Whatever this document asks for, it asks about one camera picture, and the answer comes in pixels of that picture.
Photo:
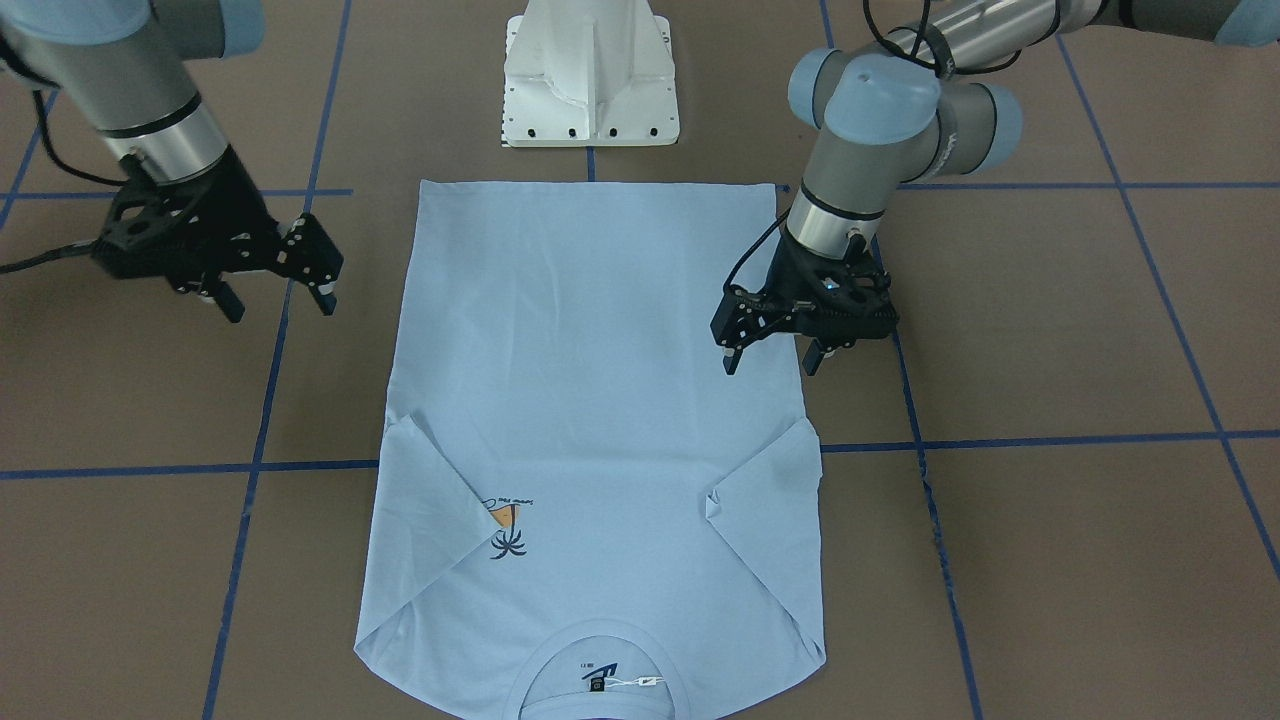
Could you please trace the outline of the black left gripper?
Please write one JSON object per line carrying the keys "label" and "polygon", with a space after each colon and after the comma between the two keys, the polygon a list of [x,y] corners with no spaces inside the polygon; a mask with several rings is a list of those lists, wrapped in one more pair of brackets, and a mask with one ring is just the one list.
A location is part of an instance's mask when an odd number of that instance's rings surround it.
{"label": "black left gripper", "polygon": [[[759,290],[735,282],[748,260],[774,236],[774,254]],[[735,375],[741,352],[774,333],[812,338],[801,370],[814,377],[827,351],[859,340],[883,340],[899,324],[890,297],[891,277],[872,256],[868,240],[854,233],[842,258],[831,259],[800,245],[788,231],[771,228],[735,263],[710,320],[723,347],[722,365]]]}

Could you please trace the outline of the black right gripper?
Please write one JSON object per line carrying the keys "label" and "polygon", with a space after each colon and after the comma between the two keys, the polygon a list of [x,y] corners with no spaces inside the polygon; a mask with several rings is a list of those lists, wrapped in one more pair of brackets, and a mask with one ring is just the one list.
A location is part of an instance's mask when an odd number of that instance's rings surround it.
{"label": "black right gripper", "polygon": [[308,213],[282,224],[234,149],[206,170],[159,183],[143,155],[120,159],[127,182],[116,192],[90,256],[118,279],[164,277],[180,292],[206,293],[229,323],[244,305],[223,277],[271,272],[312,288],[324,316],[333,316],[334,283],[344,258]]}

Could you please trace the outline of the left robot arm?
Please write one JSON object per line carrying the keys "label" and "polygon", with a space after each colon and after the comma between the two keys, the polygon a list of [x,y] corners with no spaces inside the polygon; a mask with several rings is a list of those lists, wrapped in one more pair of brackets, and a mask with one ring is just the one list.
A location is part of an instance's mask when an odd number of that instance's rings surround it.
{"label": "left robot arm", "polygon": [[890,275],[872,242],[892,193],[937,176],[969,176],[1007,160],[1023,114],[979,74],[1027,47],[1089,26],[1114,26],[1258,47],[1277,41],[1275,1],[963,1],[910,24],[873,29],[854,53],[818,49],[788,81],[794,115],[818,133],[778,236],[765,281],[728,277],[710,332],[733,374],[744,351],[772,334],[808,337],[806,374],[899,323]]}

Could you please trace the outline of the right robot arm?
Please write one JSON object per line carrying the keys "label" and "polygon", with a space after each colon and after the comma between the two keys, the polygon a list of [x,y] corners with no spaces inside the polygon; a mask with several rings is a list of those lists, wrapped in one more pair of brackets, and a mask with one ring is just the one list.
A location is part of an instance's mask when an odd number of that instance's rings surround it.
{"label": "right robot arm", "polygon": [[234,323],[244,306],[227,277],[270,272],[332,315],[340,250],[308,213],[271,217],[186,67],[252,53],[264,35],[259,1],[5,1],[3,69],[31,88],[47,156],[58,159],[44,92],[59,90],[124,176],[93,240],[3,272],[87,256],[116,279],[161,277]]}

